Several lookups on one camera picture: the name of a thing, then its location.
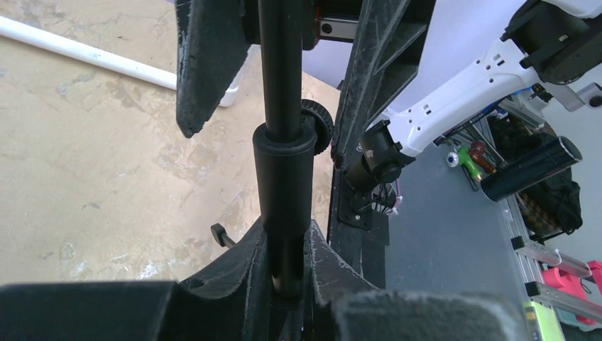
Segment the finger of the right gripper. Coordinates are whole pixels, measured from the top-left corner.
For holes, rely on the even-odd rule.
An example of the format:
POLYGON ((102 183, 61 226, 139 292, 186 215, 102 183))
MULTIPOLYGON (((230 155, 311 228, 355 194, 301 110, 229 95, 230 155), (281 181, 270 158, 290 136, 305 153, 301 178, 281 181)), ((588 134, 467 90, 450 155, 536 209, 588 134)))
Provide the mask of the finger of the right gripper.
POLYGON ((257 1, 176 1, 176 122, 191 138, 210 120, 258 42, 257 1))
POLYGON ((368 125, 416 77, 434 1, 363 1, 336 112, 331 157, 343 170, 368 125))

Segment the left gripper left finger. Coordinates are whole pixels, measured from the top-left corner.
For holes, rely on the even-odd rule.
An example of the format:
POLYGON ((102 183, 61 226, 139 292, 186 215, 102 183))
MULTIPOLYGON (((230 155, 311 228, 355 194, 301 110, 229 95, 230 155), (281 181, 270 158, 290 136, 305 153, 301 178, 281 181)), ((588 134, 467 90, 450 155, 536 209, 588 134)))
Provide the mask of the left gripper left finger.
POLYGON ((267 236, 256 222, 181 282, 20 283, 1 287, 2 340, 266 340, 267 236))

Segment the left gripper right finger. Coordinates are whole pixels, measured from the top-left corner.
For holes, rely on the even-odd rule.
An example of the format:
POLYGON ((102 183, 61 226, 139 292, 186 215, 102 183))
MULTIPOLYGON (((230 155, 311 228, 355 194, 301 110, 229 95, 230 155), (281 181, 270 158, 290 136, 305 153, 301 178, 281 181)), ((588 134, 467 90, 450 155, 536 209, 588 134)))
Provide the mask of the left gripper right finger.
POLYGON ((326 242, 316 221, 305 240, 306 340, 526 340, 517 308, 482 293, 376 288, 326 242))

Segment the black tripod shockmount stand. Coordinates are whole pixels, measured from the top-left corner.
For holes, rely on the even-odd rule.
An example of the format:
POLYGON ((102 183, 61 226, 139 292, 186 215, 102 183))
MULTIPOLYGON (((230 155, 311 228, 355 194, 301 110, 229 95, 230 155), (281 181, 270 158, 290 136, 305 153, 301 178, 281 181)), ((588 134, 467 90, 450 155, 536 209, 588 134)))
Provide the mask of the black tripod shockmount stand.
POLYGON ((203 340, 306 340, 312 333, 312 176, 317 132, 301 103, 301 1, 259 1, 266 120, 253 133, 260 216, 190 288, 217 295, 200 323, 203 340))

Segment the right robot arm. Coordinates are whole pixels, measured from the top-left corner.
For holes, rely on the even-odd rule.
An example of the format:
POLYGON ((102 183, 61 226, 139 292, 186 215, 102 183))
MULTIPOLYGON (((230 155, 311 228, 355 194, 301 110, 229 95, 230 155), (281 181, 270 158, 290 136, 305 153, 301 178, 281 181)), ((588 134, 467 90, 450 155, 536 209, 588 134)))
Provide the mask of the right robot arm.
MULTIPOLYGON (((416 76, 433 11, 433 1, 176 1, 177 124, 188 138, 200 132, 259 45, 266 106, 254 138, 259 190, 308 190, 321 148, 302 122, 302 52, 321 40, 352 44, 326 139, 344 168, 368 124, 416 76)), ((572 82, 600 61, 600 1, 526 1, 483 55, 394 118, 398 153, 415 157, 495 99, 537 82, 572 82)))

